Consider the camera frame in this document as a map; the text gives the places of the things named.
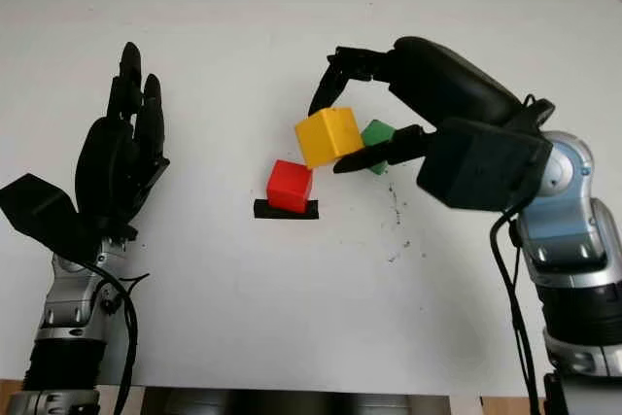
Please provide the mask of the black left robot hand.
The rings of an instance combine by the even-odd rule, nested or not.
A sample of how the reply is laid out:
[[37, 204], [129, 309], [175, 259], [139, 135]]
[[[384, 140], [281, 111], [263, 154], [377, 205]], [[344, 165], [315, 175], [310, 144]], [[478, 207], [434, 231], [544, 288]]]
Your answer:
[[141, 73], [137, 46], [125, 44], [106, 114], [88, 131], [75, 177], [78, 211], [104, 238], [133, 241], [130, 223], [170, 164], [164, 156], [160, 82]]

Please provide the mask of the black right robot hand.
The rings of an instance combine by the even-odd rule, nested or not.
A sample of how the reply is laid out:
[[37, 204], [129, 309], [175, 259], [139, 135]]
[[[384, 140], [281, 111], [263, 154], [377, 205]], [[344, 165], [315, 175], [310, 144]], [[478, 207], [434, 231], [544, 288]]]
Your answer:
[[335, 173], [361, 170], [379, 157], [390, 164], [421, 158], [420, 184], [521, 178], [526, 148], [505, 128], [521, 112], [521, 101], [456, 52], [412, 36], [397, 39], [387, 52], [339, 47], [328, 56], [309, 112], [331, 107], [353, 80], [387, 84], [435, 131], [416, 125], [398, 130], [386, 143], [343, 157]]

